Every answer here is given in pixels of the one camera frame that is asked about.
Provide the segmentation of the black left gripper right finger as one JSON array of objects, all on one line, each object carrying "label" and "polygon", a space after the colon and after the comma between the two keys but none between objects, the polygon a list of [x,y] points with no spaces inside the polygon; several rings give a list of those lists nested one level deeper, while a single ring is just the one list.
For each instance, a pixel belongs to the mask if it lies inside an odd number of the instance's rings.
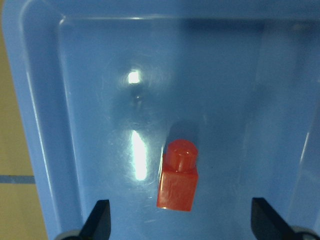
[{"label": "black left gripper right finger", "polygon": [[250,226],[257,240],[298,240],[293,229],[263,197],[251,200]]}]

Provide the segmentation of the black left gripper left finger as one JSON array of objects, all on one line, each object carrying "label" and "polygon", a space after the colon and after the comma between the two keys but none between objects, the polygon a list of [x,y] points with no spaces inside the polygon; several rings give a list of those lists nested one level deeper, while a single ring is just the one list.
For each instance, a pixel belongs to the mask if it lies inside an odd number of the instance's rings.
[{"label": "black left gripper left finger", "polygon": [[110,201],[98,200],[83,225],[80,240],[108,240],[111,235]]}]

